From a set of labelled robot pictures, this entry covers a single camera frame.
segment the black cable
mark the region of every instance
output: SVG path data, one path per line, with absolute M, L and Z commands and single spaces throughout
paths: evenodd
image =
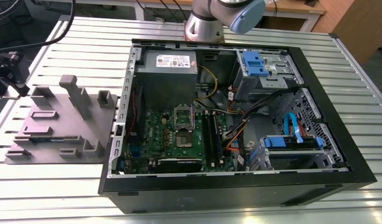
M 299 89 L 301 89 L 299 87 L 291 87 L 286 90 L 277 90 L 267 97 L 264 97 L 258 102 L 255 102 L 251 105 L 251 107 L 246 110 L 244 114 L 242 115 L 240 120 L 239 120 L 239 124 L 228 131 L 228 133 L 226 135 L 228 136 L 234 131 L 239 130 L 246 125 L 247 120 L 250 119 L 250 114 L 254 111 L 258 111 L 260 108 L 266 107 L 279 95 L 295 92 Z
M 274 10 L 274 18 L 277 17 L 277 15 L 278 15 L 278 5 L 277 5 L 277 1 L 275 0 L 273 0 L 274 1 L 274 4 L 275 4 L 275 10 Z
M 176 15 L 176 13 L 179 12 L 179 9 L 175 9 L 175 12 L 174 12 L 174 16 Z
M 184 15 L 184 20 L 187 20 L 187 16 L 186 16 L 184 10 L 183 10 L 183 8 L 180 7 L 180 5 L 179 5 L 178 1 L 176 1 L 176 0 L 172 0 L 172 1 L 174 1 L 174 2 L 175 2 L 175 4 L 178 5 L 179 10 L 180 10 L 180 12 L 182 12 L 182 13 L 183 13 L 183 15 Z
M 146 8 L 142 6 L 140 0 L 136 0 L 136 3 L 139 4 L 142 10 L 143 10 L 148 15 L 151 15 L 151 14 L 148 13 L 148 11 L 146 10 Z
M 4 12 L 0 13 L 0 19 L 11 15 L 11 13 L 15 11 L 21 2 L 23 0 L 16 0 L 12 6 Z
M 76 1 L 72 0 L 71 17 L 68 19 L 67 27 L 65 27 L 65 30 L 63 31 L 61 35 L 56 39 L 47 41 L 47 42 L 32 43 L 32 44 L 20 45 L 16 47 L 9 47 L 9 48 L 1 48 L 0 53 L 11 52 L 11 51 L 20 51 L 20 50 L 29 49 L 29 48 L 40 48 L 40 47 L 44 47 L 44 46 L 51 45 L 53 43 L 57 43 L 65 37 L 67 32 L 71 29 L 71 26 L 72 26 L 72 23 L 75 20 L 75 14 L 76 14 Z
M 172 13 L 171 9 L 168 8 L 168 6 L 166 5 L 164 1 L 160 0 L 160 2 L 162 2 L 162 4 L 164 5 L 166 9 L 170 11 L 172 17 L 176 19 L 176 16 L 174 15 L 174 13 Z

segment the cable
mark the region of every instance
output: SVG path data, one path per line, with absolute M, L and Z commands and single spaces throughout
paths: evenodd
M 194 100 L 194 101 L 195 101 L 196 103 L 199 103 L 199 105 L 200 105 L 204 109 L 207 109 L 207 110 L 210 110 L 210 111 L 219 111 L 219 112 L 223 112 L 223 113 L 227 113 L 227 114 L 238 114 L 238 113 L 227 112 L 227 111 L 220 110 L 220 109 L 214 109 L 214 108 L 206 106 L 199 100 Z
M 238 135 L 240 134 L 240 132 L 243 131 L 244 127 L 246 127 L 246 125 L 244 125 L 243 128 L 239 130 L 239 132 L 235 134 L 234 138 L 231 139 L 231 141 L 230 141 L 230 143 L 228 143 L 228 145 L 227 145 L 227 147 L 226 147 L 226 150 L 228 150 L 228 148 L 230 148 L 232 142 L 235 141 L 235 139 L 236 139 Z
M 266 96 L 263 99 L 260 99 L 258 102 L 255 102 L 251 107 L 246 110 L 242 119 L 244 119 L 255 110 L 259 110 L 263 108 L 279 95 L 295 92 L 301 89 L 301 87 L 291 87 L 286 90 L 277 90 L 273 92 L 269 96 Z
M 183 13 L 183 15 L 184 15 L 184 20 L 187 20 L 187 16 L 186 16 L 184 10 L 183 10 L 183 8 L 180 7 L 180 5 L 179 5 L 178 1 L 176 1 L 176 0 L 172 0 L 172 1 L 174 1 L 174 2 L 175 2 L 175 4 L 178 5 L 179 10 L 180 10 L 180 12 L 182 12 L 182 13 Z
M 67 27 L 65 27 L 65 30 L 63 31 L 61 35 L 51 40 L 51 41 L 47 41 L 47 42 L 40 42 L 40 43 L 32 43 L 32 44 L 27 44 L 27 45 L 20 45 L 20 46 L 16 46 L 16 47 L 9 47 L 9 48 L 1 48 L 0 49 L 0 53 L 3 52 L 11 52 L 11 51 L 20 51 L 23 49 L 29 49 L 29 48 L 39 48 L 39 47 L 43 47 L 43 46 L 47 46 L 47 45 L 51 45 L 53 43 L 57 43 L 67 35 L 67 32 L 72 26 L 72 23 L 74 23 L 74 20 L 75 20 L 75 13 L 76 13 L 76 1 L 72 0 L 72 10 L 71 10 L 71 17 L 69 17 L 69 20 L 67 22 Z
M 231 100 L 228 101 L 228 106 L 227 106 L 228 112 L 238 112 L 238 110 L 234 111 L 234 110 L 231 109 L 231 104 L 232 104 L 232 102 L 234 102 L 234 101 L 231 101 Z
M 289 119 L 291 119 L 293 133 L 289 132 Z M 285 129 L 285 134 L 286 135 L 293 134 L 297 137 L 297 139 L 298 139 L 298 143 L 303 143 L 303 138 L 302 138 L 302 134 L 301 134 L 301 128 L 298 126 L 298 118 L 297 118 L 297 115 L 293 112 L 289 112 L 289 113 L 285 114 L 283 129 Z
M 16 2 L 12 4 L 12 6 L 4 12 L 0 12 L 0 19 L 3 19 L 11 15 L 11 13 L 15 11 L 15 9 L 17 8 L 17 6 L 20 5 L 21 2 L 23 2 L 23 0 L 16 0 Z
M 218 89 L 218 79 L 214 75 L 214 73 L 210 71 L 210 69 L 202 65 L 198 65 L 198 67 L 200 67 L 202 69 L 204 69 L 208 74 L 214 77 L 214 91 L 206 96 L 206 97 L 199 97 L 199 98 L 195 98 L 195 99 L 206 99 L 206 98 L 210 98 L 215 93 L 216 93 L 216 89 Z
M 236 152 L 239 152 L 239 149 L 236 149 L 236 148 L 227 148 L 227 151 L 236 151 Z
M 136 3 L 139 4 L 142 10 L 143 10 L 148 15 L 151 15 L 151 14 L 148 13 L 148 11 L 146 10 L 146 8 L 142 6 L 140 0 L 136 0 Z
M 275 10 L 274 10 L 274 18 L 277 17 L 277 15 L 278 15 L 278 5 L 277 5 L 277 1 L 275 0 L 273 0 L 274 1 L 274 4 L 275 4 Z
M 248 119 L 250 119 L 250 117 L 247 119 L 242 120 L 242 123 L 226 133 L 226 136 L 228 136 L 230 134 L 232 134 L 234 131 L 236 131 L 239 128 L 242 128 L 242 126 L 248 122 Z
M 172 13 L 171 9 L 168 8 L 168 6 L 166 5 L 164 1 L 160 0 L 160 2 L 164 5 L 164 7 L 167 8 L 167 10 L 170 11 L 170 14 L 172 15 L 172 17 L 176 19 L 176 16 L 174 15 L 174 13 Z
M 306 132 L 306 129 L 305 129 L 305 127 L 303 127 L 303 125 L 302 125 L 302 122 L 298 120 L 298 126 L 299 126 L 299 128 L 301 128 L 301 131 L 302 131 L 302 135 L 303 136 L 309 136 L 309 133 Z

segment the metal table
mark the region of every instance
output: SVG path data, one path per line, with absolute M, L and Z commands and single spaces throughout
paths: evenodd
M 59 21 L 49 39 L 65 27 Z M 98 195 L 102 164 L 4 165 L 32 101 L 11 100 L 0 115 L 0 221 L 27 223 L 322 223 L 382 224 L 382 94 L 342 42 L 327 34 L 255 29 L 227 42 L 301 47 L 343 118 L 378 182 L 330 196 L 307 206 L 172 214 L 124 215 Z M 31 66 L 31 86 L 48 85 L 61 92 L 63 74 L 78 75 L 90 94 L 108 89 L 120 94 L 132 38 L 183 39 L 183 24 L 76 18 L 67 37 L 44 47 Z

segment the blue plastic clip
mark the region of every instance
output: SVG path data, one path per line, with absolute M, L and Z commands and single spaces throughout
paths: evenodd
M 285 134 L 289 135 L 289 118 L 291 118 L 291 123 L 293 123 L 293 134 L 297 136 L 298 139 L 298 143 L 303 143 L 303 138 L 301 135 L 301 128 L 298 127 L 298 118 L 297 115 L 294 113 L 287 113 L 285 115 L 285 125 L 283 125 L 283 129 L 285 129 Z
M 323 147 L 323 140 L 322 140 L 322 138 L 317 137 L 315 140 L 317 140 L 319 148 L 322 148 Z
M 260 54 L 256 51 L 243 52 L 243 61 L 247 68 L 248 76 L 269 76 L 270 72 L 264 67 L 264 59 L 262 59 Z
M 286 142 L 283 137 L 267 137 L 264 138 L 266 148 L 270 147 L 286 147 Z

